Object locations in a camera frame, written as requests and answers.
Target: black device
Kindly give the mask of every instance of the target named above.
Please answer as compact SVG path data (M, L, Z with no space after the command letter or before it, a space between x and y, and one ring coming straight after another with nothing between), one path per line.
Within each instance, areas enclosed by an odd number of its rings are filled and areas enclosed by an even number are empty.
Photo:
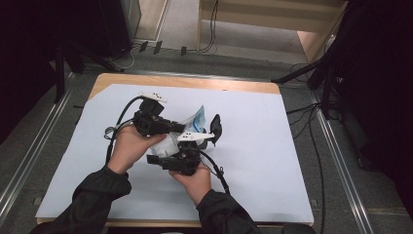
M156 155L147 155L147 162L159 165L164 170L181 172L184 175L191 176L201 163L201 150L207 148L207 142L210 140L215 144L221 137L222 126L218 114L215 115L210 124L210 132L214 134L214 137L204 139L202 144L197 144L195 140L180 141L177 144L179 152L164 158Z
M133 102L138 99L142 99L142 103L139 106L139 110L134 112L133 118L120 124L123 116L125 115L128 108L131 106ZM113 132L113 137L111 137L111 142L108 146L107 155L106 155L106 163L109 162L110 156L112 154L113 142L116 137L117 132L122 127L126 126L130 122L132 122L137 131L143 136L153 136L153 135L160 135L160 134L169 134L169 133L183 133L185 130L185 125L181 125L175 121L171 121L165 119L160 116L164 107L159 103L159 100L162 98L157 94L151 95L144 95L135 97L132 99L127 106L125 107L124 111L122 112L117 127L115 128L108 128L105 131L105 137L109 138L107 134ZM168 156L160 158L157 155L147 155L147 162L153 165L159 165L164 170L176 171L181 172L184 175L191 176L195 170L198 168L198 165L201 163L201 155L205 155L209 161L211 161L212 165L217 170L216 165L213 163L212 159L207 156L202 149L207 148L207 142L211 141L214 145L218 141L218 139L222 135L222 126L221 126L221 118L218 114L215 115L213 120L210 123L210 134L208 137L204 138L203 143L197 144L197 139L190 139L183 137L183 140L180 141L178 146L178 152Z

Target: metal frame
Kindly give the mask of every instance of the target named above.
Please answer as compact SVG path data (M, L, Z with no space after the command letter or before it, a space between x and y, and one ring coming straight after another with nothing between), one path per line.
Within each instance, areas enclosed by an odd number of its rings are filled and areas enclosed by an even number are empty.
M74 75L73 73L70 73L67 78L67 91L60 99L60 102L56 103L52 107L48 117L42 125L42 128L31 143L29 149L21 160L18 169L16 170L15 174L13 175L12 179L10 180L9 184L0 197L0 227L3 225L7 214L9 213L13 203L17 199L27 177L29 176L34 164L37 161L37 158L40 155L40 152L43 149L43 146L45 145L50 133L52 132L64 106L67 104L67 101L70 98L70 95L72 93L70 84L72 83L73 79Z
M138 74L138 75L163 75L163 76L179 76L179 77L186 77L186 78L215 78L215 79L223 79L223 80L239 80L239 81L263 81L262 79L252 79L252 78L241 78L241 77L230 77L230 76L215 76L215 75L199 75L199 74L185 74L185 73L169 73L169 72L153 72L153 71L136 71L131 74ZM36 138L33 140L30 148L28 149L27 153L25 154L23 160L21 161L18 169L16 170L14 176L12 177L11 181L9 182L8 186L4 190L3 194L0 197L0 226L3 224L4 220L8 212L10 211L13 203L17 199L19 192L21 191L27 177L29 176L34 164L40 152L43 149L51 131L53 130L56 121L58 120L63 108L67 104L68 99L71 96L72 88L71 83L74 80L74 74L70 73L67 78L67 91L64 94L61 101L54 105L51 112L49 113L47 119L45 120L42 128L40 129L39 133L37 134ZM305 89L305 85L302 84L283 84L280 87L284 88L298 88L298 89ZM320 98L316 92L311 91L311 98L313 103L319 102ZM337 172L339 177L342 181L344 190L348 197L350 206L354 213L358 228L360 233L363 234L373 234L373 228L369 221L366 209L362 204L361 198L358 195L356 186L353 182L349 169L346 166L346 161L343 157L343 154L340 150L339 143L337 142L333 130L329 121L325 120L322 116L322 113L318 112L319 123L321 125L322 131L324 136L327 140L328 147L331 151L334 163L337 168Z
M320 102L319 95L316 92L311 91L311 97L313 103ZM331 151L334 164L337 168L338 175L343 184L344 191L346 192L350 207L352 208L353 214L355 216L358 229L362 234L373 234L373 227L368 218L367 211L361 201L360 196L358 195L356 186L353 182L350 171L347 168L346 160L343 157L339 143L337 142L331 128L330 122L328 120L325 120L321 112L318 112L317 114L325 139L327 140L328 147Z

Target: person's right hand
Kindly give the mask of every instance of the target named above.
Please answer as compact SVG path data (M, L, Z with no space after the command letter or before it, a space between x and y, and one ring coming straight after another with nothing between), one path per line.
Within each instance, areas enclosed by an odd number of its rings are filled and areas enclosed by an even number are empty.
M193 175L183 175L178 172L169 172L169 174L185 187L186 193L195 206L201 203L211 189L210 170L202 164L198 166Z

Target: gray floor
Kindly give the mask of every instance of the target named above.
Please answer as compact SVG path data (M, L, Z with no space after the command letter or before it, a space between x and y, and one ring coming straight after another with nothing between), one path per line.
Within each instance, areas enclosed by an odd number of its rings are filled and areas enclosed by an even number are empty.
M181 57L179 52L176 51L162 51L154 56L152 52L152 49L148 49L140 54L136 52L136 62L126 72L156 71L203 74L268 82L271 78L282 77L289 73L291 66L291 64L283 62L246 58L201 56L195 54ZM125 60L118 60L118 62L128 64L131 61L125 58ZM0 233L28 233L36 225L34 216L38 206L32 205L32 202L34 198L42 197L46 193L49 182L76 127L76 121L81 115L81 109L74 106L83 106L85 104L94 80L101 72L106 71L97 64L87 62L85 72L74 75L71 95L67 104L51 131L9 214L0 227ZM281 86L281 92L286 110L304 107L312 103L310 91L301 82L291 81L290 84ZM2 192L18 168L19 162L22 160L32 140L36 137L42 122L53 107L54 94L54 89L47 92L32 111L19 123L9 138L0 145L0 170L2 171L0 189ZM299 113L288 116L290 122L299 117ZM291 132L294 136L305 125L307 118L291 127ZM340 143L340 148L356 184L357 191L368 211L368 217L374 233L413 233L412 220L403 209L394 191L393 183L381 173L361 170L357 165L355 149L351 145L344 127L338 121L330 121L330 124L337 141ZM324 233L360 233L318 119L312 122L312 127L324 172L326 209ZM319 164L308 128L294 142L309 199L312 201L312 204L314 203L314 229L319 233L321 221ZM279 228L263 228L263 232L281 233L281 230Z

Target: person's left hand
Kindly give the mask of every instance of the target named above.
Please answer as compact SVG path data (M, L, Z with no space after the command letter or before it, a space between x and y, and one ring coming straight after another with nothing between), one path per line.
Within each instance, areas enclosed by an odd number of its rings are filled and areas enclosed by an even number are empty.
M123 175L149 147L162 141L166 136L141 136L135 126L124 127L116 137L115 149L107 167L114 173Z

